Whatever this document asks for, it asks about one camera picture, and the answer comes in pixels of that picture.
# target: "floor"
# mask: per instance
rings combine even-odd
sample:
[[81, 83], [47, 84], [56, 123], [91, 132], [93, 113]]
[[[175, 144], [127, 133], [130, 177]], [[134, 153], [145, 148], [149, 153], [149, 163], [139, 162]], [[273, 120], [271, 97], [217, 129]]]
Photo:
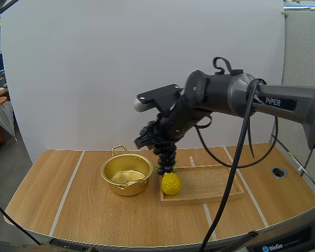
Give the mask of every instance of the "floor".
[[[0, 144], [0, 206], [6, 209], [19, 184], [32, 166], [18, 127], [15, 127], [16, 139], [6, 135], [7, 143]], [[47, 239], [37, 237], [40, 242]], [[0, 240], [19, 244], [35, 244], [15, 226], [6, 223], [0, 213]]]

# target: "metal hole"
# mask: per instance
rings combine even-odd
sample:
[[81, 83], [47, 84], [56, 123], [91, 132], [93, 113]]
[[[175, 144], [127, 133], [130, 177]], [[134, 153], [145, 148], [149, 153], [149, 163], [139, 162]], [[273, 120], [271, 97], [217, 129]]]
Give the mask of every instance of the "metal hole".
[[283, 167], [272, 168], [271, 169], [271, 173], [277, 179], [281, 179], [283, 177], [287, 177], [287, 175], [288, 175], [287, 170], [285, 168], [283, 168]]

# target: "white backdrop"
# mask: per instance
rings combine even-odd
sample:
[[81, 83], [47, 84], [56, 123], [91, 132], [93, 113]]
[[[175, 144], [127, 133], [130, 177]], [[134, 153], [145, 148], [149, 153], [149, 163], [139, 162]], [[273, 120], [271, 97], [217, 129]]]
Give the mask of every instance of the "white backdrop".
[[[270, 84], [284, 58], [282, 0], [23, 0], [1, 17], [2, 50], [16, 119], [33, 162], [48, 149], [135, 149], [157, 110], [138, 113], [138, 93], [197, 69], [213, 74], [222, 56]], [[237, 143], [242, 120], [214, 114], [209, 146]], [[252, 119], [268, 142], [273, 118]], [[194, 130], [178, 144], [197, 148]]]

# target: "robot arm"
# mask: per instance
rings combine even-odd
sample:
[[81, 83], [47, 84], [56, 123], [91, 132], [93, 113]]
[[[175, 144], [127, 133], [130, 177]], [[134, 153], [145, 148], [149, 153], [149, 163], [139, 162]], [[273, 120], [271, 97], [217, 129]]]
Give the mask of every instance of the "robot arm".
[[[184, 92], [177, 85], [151, 90], [137, 96], [140, 111], [157, 107], [160, 113], [140, 132], [135, 143], [155, 147], [179, 141], [184, 134], [212, 112], [244, 117], [252, 75], [241, 69], [214, 75], [197, 70], [186, 82]], [[281, 117], [303, 125], [309, 148], [315, 148], [315, 88], [282, 85], [260, 85], [253, 102], [253, 110]]]

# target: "wooden tray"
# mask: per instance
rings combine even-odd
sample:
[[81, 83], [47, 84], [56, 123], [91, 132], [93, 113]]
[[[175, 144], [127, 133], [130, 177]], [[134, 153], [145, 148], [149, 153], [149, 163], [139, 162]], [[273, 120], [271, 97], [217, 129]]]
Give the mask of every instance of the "wooden tray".
[[[223, 165], [200, 165], [176, 167], [182, 188], [178, 194], [169, 196], [162, 192], [160, 176], [160, 205], [181, 206], [220, 202], [224, 193], [230, 168]], [[235, 177], [229, 200], [244, 197], [244, 190]]]

